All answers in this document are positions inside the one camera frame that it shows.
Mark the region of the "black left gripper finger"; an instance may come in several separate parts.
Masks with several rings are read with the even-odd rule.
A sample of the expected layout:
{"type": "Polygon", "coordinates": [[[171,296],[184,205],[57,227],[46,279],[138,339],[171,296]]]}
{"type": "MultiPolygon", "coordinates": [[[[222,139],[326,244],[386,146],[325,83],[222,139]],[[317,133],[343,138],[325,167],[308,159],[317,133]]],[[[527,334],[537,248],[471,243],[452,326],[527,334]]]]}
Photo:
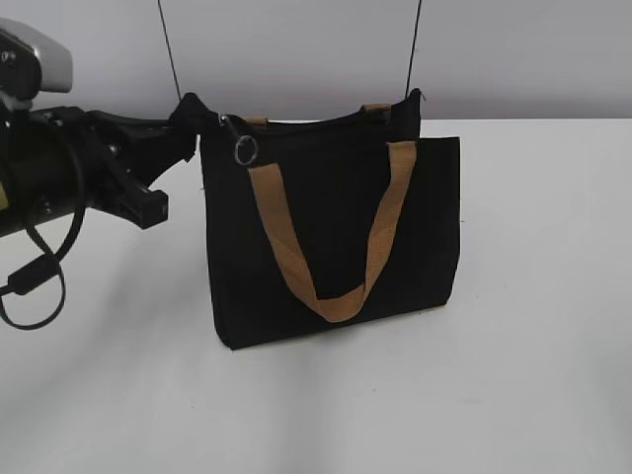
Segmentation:
{"type": "Polygon", "coordinates": [[[165,222],[169,216],[169,198],[151,191],[117,163],[110,164],[106,190],[106,213],[127,220],[142,230],[165,222]]]}
{"type": "Polygon", "coordinates": [[[130,173],[165,173],[190,162],[198,148],[219,147],[219,115],[187,93],[165,119],[123,118],[120,161],[130,173]]]}

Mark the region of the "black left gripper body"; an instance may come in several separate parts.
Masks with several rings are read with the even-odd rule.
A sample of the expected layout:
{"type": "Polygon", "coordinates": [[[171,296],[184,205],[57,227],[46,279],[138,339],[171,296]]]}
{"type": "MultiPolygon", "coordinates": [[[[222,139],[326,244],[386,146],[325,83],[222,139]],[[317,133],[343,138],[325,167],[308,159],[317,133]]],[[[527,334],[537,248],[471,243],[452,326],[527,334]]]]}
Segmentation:
{"type": "MultiPolygon", "coordinates": [[[[110,164],[124,168],[121,158],[123,117],[100,111],[86,113],[75,107],[39,110],[30,114],[32,123],[46,130],[70,160],[73,179],[82,186],[81,202],[86,207],[106,207],[110,164]]],[[[148,187],[148,173],[131,173],[148,187]]]]}

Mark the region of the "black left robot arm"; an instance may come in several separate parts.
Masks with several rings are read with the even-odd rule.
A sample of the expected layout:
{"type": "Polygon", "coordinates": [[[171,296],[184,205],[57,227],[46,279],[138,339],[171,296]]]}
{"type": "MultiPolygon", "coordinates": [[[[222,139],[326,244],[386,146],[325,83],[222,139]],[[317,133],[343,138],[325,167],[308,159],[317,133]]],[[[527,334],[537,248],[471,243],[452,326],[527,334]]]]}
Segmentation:
{"type": "Polygon", "coordinates": [[[89,208],[141,229],[168,218],[168,197],[152,184],[190,161],[198,136],[215,127],[217,113],[188,93],[166,119],[126,118],[58,107],[13,115],[1,135],[1,233],[73,212],[78,196],[89,208]]]}

